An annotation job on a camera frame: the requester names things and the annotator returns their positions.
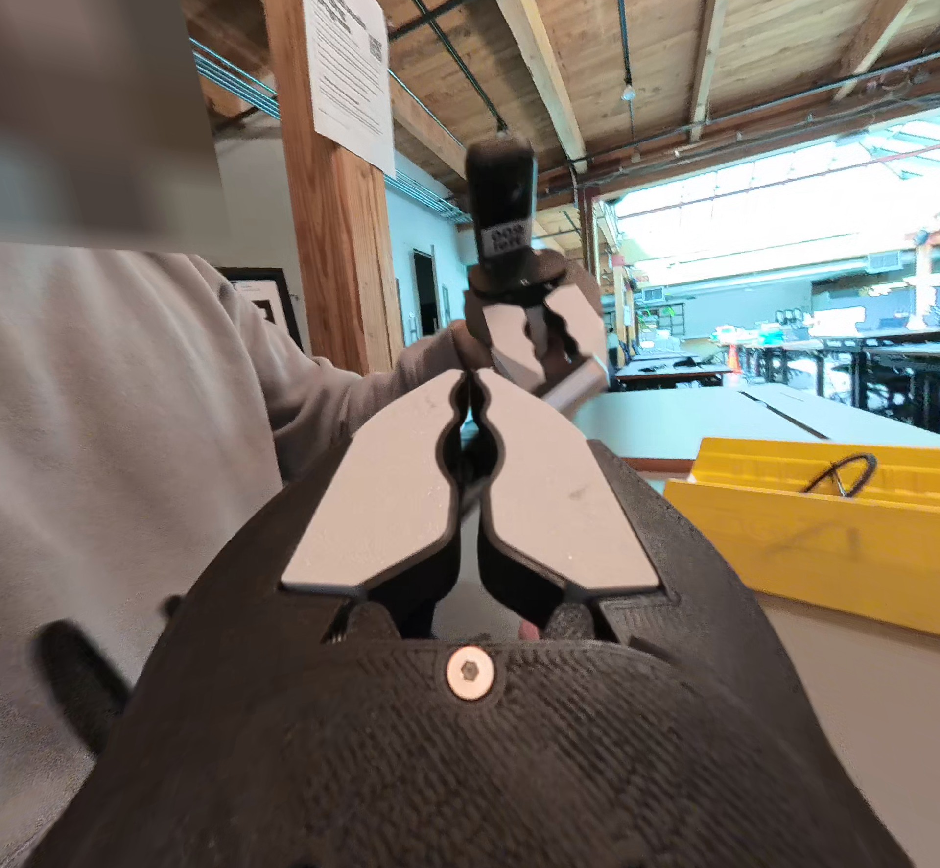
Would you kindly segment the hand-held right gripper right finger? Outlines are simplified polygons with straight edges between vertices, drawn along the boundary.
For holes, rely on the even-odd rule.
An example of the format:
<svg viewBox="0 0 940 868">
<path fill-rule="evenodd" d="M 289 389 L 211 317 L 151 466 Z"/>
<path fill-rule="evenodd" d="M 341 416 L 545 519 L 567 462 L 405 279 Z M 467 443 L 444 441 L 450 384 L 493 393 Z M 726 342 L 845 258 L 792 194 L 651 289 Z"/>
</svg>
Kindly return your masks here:
<svg viewBox="0 0 940 868">
<path fill-rule="evenodd" d="M 478 570 L 488 593 L 536 627 L 564 604 L 661 592 L 662 580 L 598 454 L 552 406 L 496 372 L 477 374 L 495 463 L 480 499 Z"/>
</svg>

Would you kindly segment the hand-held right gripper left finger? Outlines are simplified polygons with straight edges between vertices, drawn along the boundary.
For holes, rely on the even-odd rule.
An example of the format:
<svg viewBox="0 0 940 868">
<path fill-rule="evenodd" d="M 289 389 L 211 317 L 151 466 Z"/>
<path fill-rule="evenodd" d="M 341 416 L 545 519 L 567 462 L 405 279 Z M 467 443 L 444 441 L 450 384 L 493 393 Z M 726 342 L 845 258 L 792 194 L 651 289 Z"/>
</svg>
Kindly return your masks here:
<svg viewBox="0 0 940 868">
<path fill-rule="evenodd" d="M 382 605 L 399 627 L 432 614 L 460 575 L 465 373 L 406 393 L 352 437 L 281 576 L 289 592 Z"/>
</svg>

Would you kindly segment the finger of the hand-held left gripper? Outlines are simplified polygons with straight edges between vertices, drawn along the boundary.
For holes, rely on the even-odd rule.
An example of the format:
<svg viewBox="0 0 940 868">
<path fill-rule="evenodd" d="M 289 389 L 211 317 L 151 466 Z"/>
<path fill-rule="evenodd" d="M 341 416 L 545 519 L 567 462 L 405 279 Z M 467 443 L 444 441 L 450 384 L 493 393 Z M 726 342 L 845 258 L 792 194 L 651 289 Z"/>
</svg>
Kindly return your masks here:
<svg viewBox="0 0 940 868">
<path fill-rule="evenodd" d="M 545 310 L 549 381 L 576 392 L 607 391 L 605 321 L 596 305 L 577 285 L 564 284 L 547 296 Z"/>
<path fill-rule="evenodd" d="M 546 384 L 546 372 L 529 336 L 526 311 L 494 303 L 484 306 L 483 318 L 496 372 L 526 393 L 538 392 Z"/>
</svg>

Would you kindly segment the yellow plastic bin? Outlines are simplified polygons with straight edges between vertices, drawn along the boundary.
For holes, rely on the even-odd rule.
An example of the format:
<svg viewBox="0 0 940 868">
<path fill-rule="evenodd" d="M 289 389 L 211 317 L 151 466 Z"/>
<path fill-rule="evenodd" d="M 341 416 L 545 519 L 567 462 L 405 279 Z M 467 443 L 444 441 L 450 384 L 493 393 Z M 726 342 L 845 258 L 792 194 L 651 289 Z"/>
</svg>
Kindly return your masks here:
<svg viewBox="0 0 940 868">
<path fill-rule="evenodd" d="M 703 439 L 664 498 L 745 585 L 939 634 L 939 451 Z"/>
</svg>

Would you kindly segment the person's left forearm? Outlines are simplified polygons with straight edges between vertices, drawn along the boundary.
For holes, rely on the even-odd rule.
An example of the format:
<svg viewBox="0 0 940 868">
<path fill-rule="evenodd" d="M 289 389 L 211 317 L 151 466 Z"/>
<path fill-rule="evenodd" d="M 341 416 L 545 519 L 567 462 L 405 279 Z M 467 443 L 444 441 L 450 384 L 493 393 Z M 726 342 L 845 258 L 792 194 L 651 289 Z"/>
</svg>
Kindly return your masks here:
<svg viewBox="0 0 940 868">
<path fill-rule="evenodd" d="M 239 331 L 257 381 L 253 404 L 267 422 L 284 484 L 406 393 L 444 372 L 489 364 L 487 350 L 462 319 L 405 348 L 391 371 L 364 375 L 324 357 L 306 357 L 262 319 L 244 315 Z"/>
</svg>

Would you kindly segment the person's left hand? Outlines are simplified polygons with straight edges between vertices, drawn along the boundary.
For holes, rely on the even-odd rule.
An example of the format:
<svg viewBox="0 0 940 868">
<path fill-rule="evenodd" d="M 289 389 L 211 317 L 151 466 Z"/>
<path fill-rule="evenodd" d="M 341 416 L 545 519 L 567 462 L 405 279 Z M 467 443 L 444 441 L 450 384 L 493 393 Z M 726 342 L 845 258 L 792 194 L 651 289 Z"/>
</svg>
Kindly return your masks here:
<svg viewBox="0 0 940 868">
<path fill-rule="evenodd" d="M 464 292 L 464 318 L 452 321 L 449 330 L 465 370 L 476 372 L 494 367 L 483 304 L 472 289 Z"/>
</svg>

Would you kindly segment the dark-top table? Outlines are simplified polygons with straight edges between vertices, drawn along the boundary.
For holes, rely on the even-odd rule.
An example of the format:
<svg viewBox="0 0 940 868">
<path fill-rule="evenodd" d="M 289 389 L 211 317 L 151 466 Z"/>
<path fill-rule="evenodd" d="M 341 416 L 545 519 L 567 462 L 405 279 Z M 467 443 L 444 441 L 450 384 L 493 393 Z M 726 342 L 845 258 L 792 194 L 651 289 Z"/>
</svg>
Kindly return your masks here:
<svg viewBox="0 0 940 868">
<path fill-rule="evenodd" d="M 643 354 L 618 369 L 611 388 L 624 392 L 667 391 L 679 388 L 717 388 L 736 375 L 727 365 L 684 354 Z"/>
</svg>

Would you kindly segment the white paper notice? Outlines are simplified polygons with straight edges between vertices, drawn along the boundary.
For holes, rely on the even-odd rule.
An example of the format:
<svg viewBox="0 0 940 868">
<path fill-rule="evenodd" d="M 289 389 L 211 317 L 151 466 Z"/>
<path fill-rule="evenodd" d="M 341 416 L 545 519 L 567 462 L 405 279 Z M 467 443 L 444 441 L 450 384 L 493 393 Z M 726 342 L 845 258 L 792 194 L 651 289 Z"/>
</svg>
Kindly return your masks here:
<svg viewBox="0 0 940 868">
<path fill-rule="evenodd" d="M 303 0 L 315 131 L 393 178 L 388 38 L 376 0 Z"/>
</svg>

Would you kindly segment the black framed picture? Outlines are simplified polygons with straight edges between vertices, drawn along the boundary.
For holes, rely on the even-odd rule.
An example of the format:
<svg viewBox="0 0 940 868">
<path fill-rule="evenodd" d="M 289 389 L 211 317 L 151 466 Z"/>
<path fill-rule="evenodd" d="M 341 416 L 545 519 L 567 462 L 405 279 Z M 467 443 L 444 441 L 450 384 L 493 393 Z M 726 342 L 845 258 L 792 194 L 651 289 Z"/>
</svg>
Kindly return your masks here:
<svg viewBox="0 0 940 868">
<path fill-rule="evenodd" d="M 254 304 L 268 323 L 284 331 L 295 345 L 304 349 L 295 298 L 290 294 L 281 267 L 220 266 L 217 270 Z"/>
</svg>

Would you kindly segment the black workbench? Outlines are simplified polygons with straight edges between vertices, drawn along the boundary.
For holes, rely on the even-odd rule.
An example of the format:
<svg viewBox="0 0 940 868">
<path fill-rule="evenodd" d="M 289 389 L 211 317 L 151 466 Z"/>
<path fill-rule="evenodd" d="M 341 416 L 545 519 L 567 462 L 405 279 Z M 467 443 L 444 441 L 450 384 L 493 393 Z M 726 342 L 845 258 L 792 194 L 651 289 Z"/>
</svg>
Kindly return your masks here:
<svg viewBox="0 0 940 868">
<path fill-rule="evenodd" d="M 938 434 L 938 327 L 739 349 L 748 381 L 809 392 Z"/>
</svg>

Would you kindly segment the person's grey sweatshirt torso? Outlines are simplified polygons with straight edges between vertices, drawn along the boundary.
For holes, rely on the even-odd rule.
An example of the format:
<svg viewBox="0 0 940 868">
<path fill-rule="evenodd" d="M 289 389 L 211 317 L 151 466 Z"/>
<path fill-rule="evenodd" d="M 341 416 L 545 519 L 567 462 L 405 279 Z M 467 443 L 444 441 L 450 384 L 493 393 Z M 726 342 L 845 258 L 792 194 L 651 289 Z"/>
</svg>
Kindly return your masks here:
<svg viewBox="0 0 940 868">
<path fill-rule="evenodd" d="M 2 866 L 84 779 L 33 648 L 73 623 L 135 685 L 162 623 L 284 485 L 243 316 L 184 255 L 2 245 Z"/>
</svg>

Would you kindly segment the wooden post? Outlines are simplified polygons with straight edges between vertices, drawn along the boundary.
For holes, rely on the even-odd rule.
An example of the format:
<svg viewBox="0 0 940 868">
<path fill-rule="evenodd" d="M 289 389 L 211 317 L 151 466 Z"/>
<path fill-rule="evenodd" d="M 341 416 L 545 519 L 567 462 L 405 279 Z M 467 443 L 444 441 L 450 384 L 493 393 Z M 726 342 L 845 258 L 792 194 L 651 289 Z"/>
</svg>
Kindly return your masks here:
<svg viewBox="0 0 940 868">
<path fill-rule="evenodd" d="M 311 348 L 359 374 L 403 348 L 382 171 L 315 130 L 302 0 L 262 0 Z"/>
</svg>

